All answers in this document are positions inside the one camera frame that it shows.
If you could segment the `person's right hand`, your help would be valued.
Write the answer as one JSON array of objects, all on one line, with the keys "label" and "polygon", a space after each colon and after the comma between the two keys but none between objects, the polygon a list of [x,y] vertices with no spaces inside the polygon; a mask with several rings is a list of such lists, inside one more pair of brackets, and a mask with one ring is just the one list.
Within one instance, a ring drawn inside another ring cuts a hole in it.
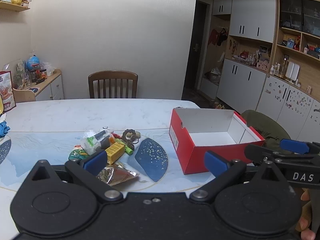
[{"label": "person's right hand", "polygon": [[309,228],[312,221],[312,206],[308,189],[303,189],[300,200],[306,204],[302,207],[302,215],[296,225],[296,231],[300,233],[302,240],[315,240],[316,234]]}]

